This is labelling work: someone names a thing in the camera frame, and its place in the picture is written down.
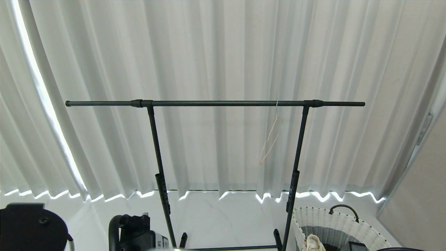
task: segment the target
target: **pleated curtain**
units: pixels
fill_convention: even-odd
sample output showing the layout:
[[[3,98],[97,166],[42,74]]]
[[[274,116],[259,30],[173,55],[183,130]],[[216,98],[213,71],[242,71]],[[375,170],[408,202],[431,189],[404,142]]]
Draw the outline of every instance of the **pleated curtain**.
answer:
[[[381,197],[405,169],[444,60],[443,1],[19,3],[83,184],[76,175],[59,183],[84,185],[91,198],[156,189],[147,110],[66,108],[65,100],[364,101],[310,109],[298,192]],[[167,188],[279,196],[289,189],[301,114],[156,107]],[[44,161],[36,165],[55,172]]]

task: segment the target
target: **black handle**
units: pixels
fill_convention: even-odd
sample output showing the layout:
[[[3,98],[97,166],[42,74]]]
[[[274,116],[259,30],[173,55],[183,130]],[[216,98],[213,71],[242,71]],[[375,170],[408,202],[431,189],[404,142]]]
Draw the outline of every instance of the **black handle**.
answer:
[[[356,211],[355,211],[351,206],[349,206],[349,205],[339,204],[339,205],[333,206],[333,207],[330,208],[330,212],[328,212],[328,213],[329,213],[329,214],[333,214],[333,209],[335,209],[335,208],[337,208],[337,207],[346,207],[346,208],[350,209],[351,211],[353,211],[353,213],[355,214],[355,217],[356,217],[356,222],[359,223],[359,217],[358,217],[358,214],[357,214]]]

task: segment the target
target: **beige wall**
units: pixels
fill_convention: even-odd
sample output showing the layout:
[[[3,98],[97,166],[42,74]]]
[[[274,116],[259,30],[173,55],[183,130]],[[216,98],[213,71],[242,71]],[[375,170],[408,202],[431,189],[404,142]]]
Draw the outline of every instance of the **beige wall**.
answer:
[[[446,109],[378,219],[405,247],[446,250]]]

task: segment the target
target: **laundry basket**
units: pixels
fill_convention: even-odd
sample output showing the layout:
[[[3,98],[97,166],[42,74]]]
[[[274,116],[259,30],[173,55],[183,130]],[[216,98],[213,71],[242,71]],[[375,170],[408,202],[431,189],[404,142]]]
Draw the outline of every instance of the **laundry basket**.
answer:
[[[355,217],[333,212],[337,207],[351,209]],[[368,251],[391,247],[376,229],[359,220],[358,214],[348,205],[336,205],[329,210],[314,207],[295,208],[293,222],[298,251],[303,249],[305,237],[309,234],[317,235],[326,251],[338,251],[349,241],[365,244]]]

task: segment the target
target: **black garment rack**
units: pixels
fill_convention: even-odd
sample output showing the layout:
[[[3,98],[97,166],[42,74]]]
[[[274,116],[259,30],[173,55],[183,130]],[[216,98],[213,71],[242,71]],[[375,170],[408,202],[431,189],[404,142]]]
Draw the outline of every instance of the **black garment rack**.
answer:
[[[302,150],[302,142],[304,138],[305,125],[310,107],[316,108],[321,106],[365,106],[364,102],[331,102],[322,100],[303,100],[303,101],[156,101],[156,100],[131,100],[131,101],[66,101],[66,106],[133,106],[138,108],[146,107],[149,113],[150,128],[152,130],[153,144],[157,157],[159,173],[155,175],[160,193],[161,203],[163,206],[164,216],[167,228],[169,230],[170,241],[173,248],[177,248],[175,236],[173,234],[172,222],[170,220],[170,205],[167,197],[167,188],[164,178],[163,163],[161,160],[160,144],[158,141],[157,126],[155,123],[155,106],[303,106],[302,121],[299,131],[299,139],[297,142],[296,157],[294,159],[293,173],[291,175],[291,184],[289,188],[288,201],[286,203],[286,225],[283,243],[279,236],[279,231],[274,229],[273,235],[276,240],[275,245],[267,246],[247,246],[247,247],[212,247],[212,248],[196,248],[199,251],[217,251],[217,250],[247,250],[247,249],[273,249],[277,251],[286,251],[288,242],[289,229],[291,226],[291,218],[293,215],[294,200],[296,199],[297,182],[299,180],[299,171],[297,166]],[[179,248],[185,248],[187,234],[183,233]]]

